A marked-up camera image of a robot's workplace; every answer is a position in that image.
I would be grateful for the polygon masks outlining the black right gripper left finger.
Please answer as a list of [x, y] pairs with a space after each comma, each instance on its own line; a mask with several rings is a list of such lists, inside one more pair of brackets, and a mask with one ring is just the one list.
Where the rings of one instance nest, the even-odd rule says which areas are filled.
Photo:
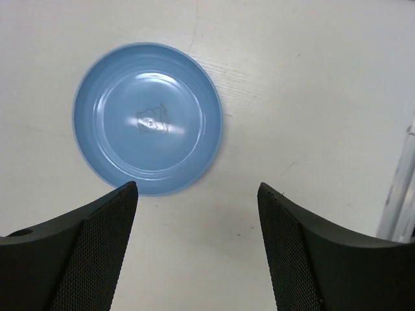
[[137, 209], [130, 181], [1, 237], [2, 310], [110, 310]]

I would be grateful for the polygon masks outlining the blue plastic plate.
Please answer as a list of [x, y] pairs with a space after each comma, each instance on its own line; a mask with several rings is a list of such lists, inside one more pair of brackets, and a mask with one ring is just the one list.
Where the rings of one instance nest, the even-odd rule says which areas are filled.
[[198, 181], [220, 149], [223, 112], [213, 81], [188, 54], [131, 43], [102, 55], [73, 101], [73, 135], [90, 169], [142, 196], [166, 196]]

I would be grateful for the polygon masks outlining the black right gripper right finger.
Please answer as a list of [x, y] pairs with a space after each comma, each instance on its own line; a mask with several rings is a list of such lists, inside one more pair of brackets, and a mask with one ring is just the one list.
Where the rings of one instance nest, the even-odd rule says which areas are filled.
[[278, 310], [414, 309], [414, 244], [346, 229], [266, 183], [257, 205]]

